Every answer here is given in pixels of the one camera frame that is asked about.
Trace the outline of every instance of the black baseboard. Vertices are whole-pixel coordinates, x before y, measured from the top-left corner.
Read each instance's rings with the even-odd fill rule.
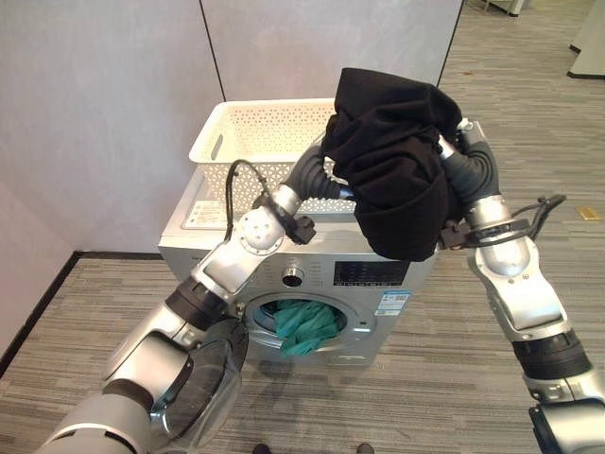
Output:
[[[63,285],[63,282],[72,271],[74,266],[80,260],[80,258],[103,258],[103,259],[131,259],[131,260],[162,260],[162,256],[159,253],[106,253],[106,252],[83,252],[83,251],[74,251],[71,256],[65,262],[65,265],[60,269],[57,277],[53,279],[53,282],[50,284],[40,301],[36,304],[34,309],[32,310],[25,324],[21,327],[17,335],[14,337],[12,342],[7,348],[7,351],[0,358],[0,378],[4,375],[4,372],[7,371],[7,368],[10,366],[10,363],[15,358],[19,349],[26,341],[27,336],[36,325],[36,322],[42,317],[44,311],[50,304],[50,302],[59,291],[59,288]]]
[[[572,79],[605,79],[605,75],[596,75],[596,74],[575,74],[571,71],[567,71],[567,76]]]
[[[81,258],[108,258],[128,260],[163,260],[160,253],[107,253],[103,251],[85,251],[80,253]]]

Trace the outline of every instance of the white laundry basket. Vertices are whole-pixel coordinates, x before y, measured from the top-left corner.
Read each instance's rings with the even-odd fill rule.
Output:
[[[213,195],[224,203],[225,180],[236,159],[254,163],[274,188],[287,176],[292,164],[325,132],[334,113],[334,100],[285,99],[270,101],[229,101],[212,111],[189,159],[199,163]],[[331,172],[333,162],[326,160]],[[259,195],[260,184],[244,166],[233,181],[233,209],[243,213]],[[351,201],[306,201],[302,213],[350,213]]]

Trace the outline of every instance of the washing machine label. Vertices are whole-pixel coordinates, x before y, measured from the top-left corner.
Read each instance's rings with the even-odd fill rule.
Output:
[[[387,290],[382,294],[378,309],[374,315],[397,316],[406,308],[407,299],[412,294],[409,290]]]
[[[224,229],[226,226],[227,215],[219,201],[196,201],[183,227],[185,229]]]

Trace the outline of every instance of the teal fabric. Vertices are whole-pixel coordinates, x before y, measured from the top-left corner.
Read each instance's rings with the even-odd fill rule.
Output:
[[[317,301],[280,301],[274,317],[275,332],[284,339],[284,357],[307,355],[338,334],[334,311]]]

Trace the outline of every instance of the black garment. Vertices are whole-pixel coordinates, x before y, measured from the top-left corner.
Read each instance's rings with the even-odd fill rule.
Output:
[[[427,83],[345,68],[335,107],[322,152],[354,192],[361,231],[380,255],[425,260],[460,219],[437,145],[440,132],[454,143],[458,105]]]

